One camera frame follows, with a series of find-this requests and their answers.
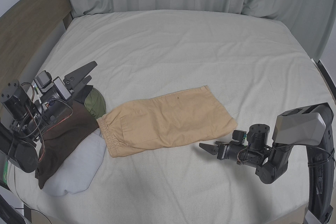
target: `olive green cloth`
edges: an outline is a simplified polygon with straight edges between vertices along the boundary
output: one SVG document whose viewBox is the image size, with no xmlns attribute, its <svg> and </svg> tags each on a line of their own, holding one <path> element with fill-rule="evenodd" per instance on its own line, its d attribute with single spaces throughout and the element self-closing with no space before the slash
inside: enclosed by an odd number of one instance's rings
<svg viewBox="0 0 336 224">
<path fill-rule="evenodd" d="M 84 106 L 95 119 L 106 114 L 106 103 L 104 97 L 95 88 L 92 88 L 88 96 L 85 98 Z"/>
</svg>

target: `headboard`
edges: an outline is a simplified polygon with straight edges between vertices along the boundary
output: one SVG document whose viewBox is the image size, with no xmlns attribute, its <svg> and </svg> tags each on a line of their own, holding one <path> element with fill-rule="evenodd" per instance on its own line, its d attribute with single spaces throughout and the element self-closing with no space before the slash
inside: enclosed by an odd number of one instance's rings
<svg viewBox="0 0 336 224">
<path fill-rule="evenodd" d="M 55 27 L 72 20 L 69 0 L 20 0 L 0 18 L 0 91 L 17 79 Z"/>
</svg>

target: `bed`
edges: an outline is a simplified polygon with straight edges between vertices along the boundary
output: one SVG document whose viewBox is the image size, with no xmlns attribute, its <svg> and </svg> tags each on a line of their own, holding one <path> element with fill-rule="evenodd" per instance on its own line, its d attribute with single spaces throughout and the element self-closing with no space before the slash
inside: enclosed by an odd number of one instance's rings
<svg viewBox="0 0 336 224">
<path fill-rule="evenodd" d="M 98 66 L 90 83 L 107 111 L 208 85 L 237 129 L 269 125 L 269 145 L 285 110 L 328 102 L 336 111 L 314 63 L 279 21 L 183 10 L 86 15 L 71 22 L 40 70 L 62 78 L 92 60 Z M 293 148 L 287 172 L 273 184 L 254 172 L 194 143 L 118 158 L 106 150 L 89 188 L 77 194 L 48 196 L 34 173 L 11 164 L 8 186 L 29 207 L 69 224 L 266 223 L 308 201 L 305 147 Z"/>
</svg>

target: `khaki shorts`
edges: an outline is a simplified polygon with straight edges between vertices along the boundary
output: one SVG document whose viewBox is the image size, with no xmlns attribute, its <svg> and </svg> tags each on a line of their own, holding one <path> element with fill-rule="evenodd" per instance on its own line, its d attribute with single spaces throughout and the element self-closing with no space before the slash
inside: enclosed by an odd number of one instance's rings
<svg viewBox="0 0 336 224">
<path fill-rule="evenodd" d="M 216 139 L 237 126 L 208 86 L 130 101 L 97 121 L 112 157 Z"/>
</svg>

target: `wooden panel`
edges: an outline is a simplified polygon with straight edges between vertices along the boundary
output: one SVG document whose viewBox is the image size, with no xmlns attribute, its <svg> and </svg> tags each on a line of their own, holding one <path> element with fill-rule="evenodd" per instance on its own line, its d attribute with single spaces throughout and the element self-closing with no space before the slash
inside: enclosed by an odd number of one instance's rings
<svg viewBox="0 0 336 224">
<path fill-rule="evenodd" d="M 0 18 L 0 91 L 71 9 L 69 0 L 20 0 Z"/>
</svg>

